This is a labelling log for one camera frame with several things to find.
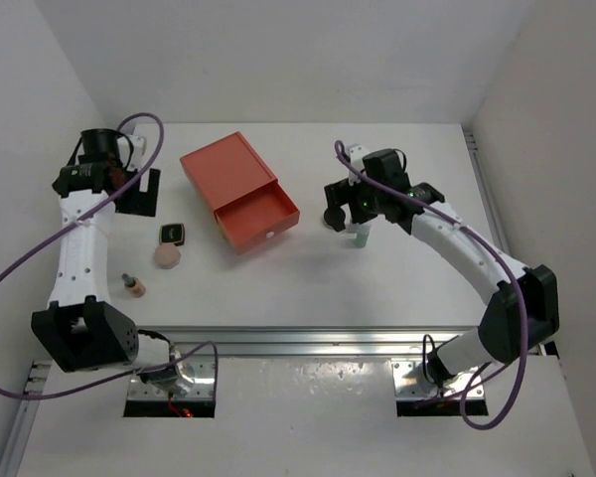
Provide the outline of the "green white-capped tube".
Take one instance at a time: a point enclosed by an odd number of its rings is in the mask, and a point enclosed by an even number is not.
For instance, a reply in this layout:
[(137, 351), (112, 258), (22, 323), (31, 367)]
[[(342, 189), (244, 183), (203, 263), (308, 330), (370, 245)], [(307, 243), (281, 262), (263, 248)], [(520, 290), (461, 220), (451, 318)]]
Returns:
[(364, 248), (368, 243), (370, 233), (371, 233), (371, 225), (370, 224), (357, 225), (356, 236), (354, 239), (355, 247)]

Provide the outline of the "black square compact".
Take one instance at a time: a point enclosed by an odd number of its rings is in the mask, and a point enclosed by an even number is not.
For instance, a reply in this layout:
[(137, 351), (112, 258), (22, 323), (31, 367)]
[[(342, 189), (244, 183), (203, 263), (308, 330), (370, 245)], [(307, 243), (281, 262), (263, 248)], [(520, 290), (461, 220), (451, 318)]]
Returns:
[(167, 224), (160, 227), (159, 244), (170, 243), (181, 246), (185, 243), (186, 230), (181, 223)]

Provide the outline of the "pink octagonal jar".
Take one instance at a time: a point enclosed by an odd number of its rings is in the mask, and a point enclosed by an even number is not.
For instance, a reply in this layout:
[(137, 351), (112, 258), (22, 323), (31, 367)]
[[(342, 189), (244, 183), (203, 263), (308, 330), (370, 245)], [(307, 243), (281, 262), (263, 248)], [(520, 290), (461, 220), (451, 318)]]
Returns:
[(162, 269), (171, 269), (181, 260), (179, 248), (171, 242), (159, 244), (153, 252), (154, 263)]

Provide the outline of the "beige foundation bottle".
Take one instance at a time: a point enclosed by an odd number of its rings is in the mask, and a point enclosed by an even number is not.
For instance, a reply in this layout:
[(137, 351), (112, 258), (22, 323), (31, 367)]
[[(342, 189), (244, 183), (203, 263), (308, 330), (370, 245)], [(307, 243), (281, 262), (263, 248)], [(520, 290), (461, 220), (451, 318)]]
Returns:
[(134, 298), (140, 298), (145, 295), (146, 287), (135, 276), (132, 276), (128, 273), (123, 273), (122, 281), (126, 291), (130, 293)]

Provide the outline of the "orange drawer box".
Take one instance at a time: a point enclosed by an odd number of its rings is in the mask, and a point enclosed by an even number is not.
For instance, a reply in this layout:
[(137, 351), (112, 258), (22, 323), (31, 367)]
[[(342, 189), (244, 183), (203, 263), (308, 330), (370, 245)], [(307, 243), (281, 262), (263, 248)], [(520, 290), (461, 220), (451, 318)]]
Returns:
[(235, 253), (249, 252), (299, 223), (299, 209), (240, 132), (180, 163)]

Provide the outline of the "black round compact jar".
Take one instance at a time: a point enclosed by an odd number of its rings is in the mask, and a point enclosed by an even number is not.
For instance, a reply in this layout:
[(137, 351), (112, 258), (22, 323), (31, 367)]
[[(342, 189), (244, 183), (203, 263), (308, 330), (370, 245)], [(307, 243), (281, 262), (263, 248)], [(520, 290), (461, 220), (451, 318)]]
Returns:
[(323, 224), (323, 227), (325, 227), (327, 229), (330, 229), (330, 230), (333, 229), (333, 227), (329, 224), (327, 211), (325, 211), (322, 215), (322, 224)]

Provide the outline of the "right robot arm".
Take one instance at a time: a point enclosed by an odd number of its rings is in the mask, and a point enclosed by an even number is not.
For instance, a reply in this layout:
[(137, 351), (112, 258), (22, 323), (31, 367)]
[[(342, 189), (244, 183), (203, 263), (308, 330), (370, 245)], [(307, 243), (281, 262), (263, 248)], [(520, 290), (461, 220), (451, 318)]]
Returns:
[(431, 383), (442, 386), (489, 362), (510, 364), (558, 331), (557, 280), (551, 269), (528, 267), (464, 225), (437, 189), (410, 182), (401, 151), (367, 152), (341, 141), (334, 148), (349, 175), (324, 189), (327, 226), (341, 232), (349, 224), (360, 227), (384, 217), (435, 250), (487, 306), (477, 327), (425, 359)]

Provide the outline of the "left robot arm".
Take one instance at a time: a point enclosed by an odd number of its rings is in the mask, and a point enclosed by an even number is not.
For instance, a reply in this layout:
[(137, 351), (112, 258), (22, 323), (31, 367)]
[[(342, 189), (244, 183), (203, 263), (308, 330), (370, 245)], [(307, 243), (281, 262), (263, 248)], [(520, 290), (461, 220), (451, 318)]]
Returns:
[(31, 328), (67, 373), (127, 366), (138, 355), (134, 322), (111, 303), (107, 258), (115, 214), (156, 214), (159, 170), (150, 170), (146, 191), (136, 179), (145, 149), (141, 136), (84, 130), (52, 185), (72, 230), (61, 239), (48, 305), (33, 313)]

